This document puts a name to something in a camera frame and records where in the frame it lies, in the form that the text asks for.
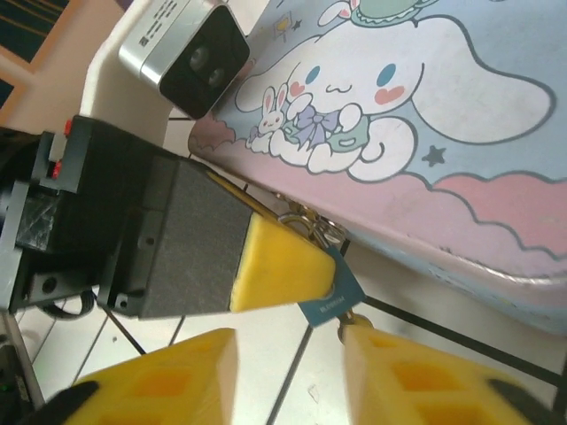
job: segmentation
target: camera lens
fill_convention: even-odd
[[[224,79],[224,69],[216,68],[209,76],[209,86],[219,87]]]
[[[191,55],[189,66],[193,71],[198,71],[206,64],[206,61],[208,59],[209,59],[209,49],[205,46],[197,47],[195,51],[193,51],[193,54]]]

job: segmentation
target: depth camera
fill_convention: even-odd
[[[120,61],[194,120],[211,110],[250,55],[220,0],[155,0],[120,47]]]

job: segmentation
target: keychain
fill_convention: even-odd
[[[304,236],[331,255],[337,264],[331,293],[323,299],[299,303],[299,308],[309,324],[317,327],[338,318],[338,339],[342,343],[346,326],[361,325],[372,328],[368,318],[353,312],[353,307],[362,302],[366,295],[338,250],[346,240],[345,230],[308,206],[290,200],[282,194],[276,194],[276,197],[290,207],[290,212],[280,215],[278,220],[296,231],[299,230],[293,225],[299,224],[307,231]]]

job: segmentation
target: white tile floor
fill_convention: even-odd
[[[243,29],[248,32],[260,16],[265,0],[229,0],[229,3]],[[191,123],[179,120],[183,114],[178,111],[174,111],[172,117],[178,120],[170,121],[166,147],[186,155]],[[236,184],[244,187],[241,181],[236,180]],[[249,190],[264,204],[281,207],[263,190],[252,186]],[[348,250],[346,261],[366,293],[373,298],[561,373],[567,354],[565,338],[546,335],[513,321],[431,278],[415,274],[356,244]],[[66,308],[74,308],[77,303],[78,300],[69,300]],[[547,383],[368,305],[359,305],[355,310],[369,317],[376,328],[506,370],[532,389],[544,403],[551,405],[555,389]],[[54,322],[36,309],[20,314],[18,319],[46,398],[80,376],[138,355],[117,326],[98,309],[79,321]],[[335,321],[313,331],[285,397],[276,403],[307,329],[307,322],[297,306],[184,320],[119,320],[147,352],[213,328],[236,328],[241,363],[235,424],[266,423],[275,405],[279,410],[276,409],[278,415],[272,423],[348,423],[342,346],[337,338]]]

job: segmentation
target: star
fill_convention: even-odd
[[[429,147],[429,153],[422,158],[422,161],[429,162],[429,166],[445,164],[445,159],[443,158],[445,150],[446,148],[437,149],[435,146],[431,145]]]

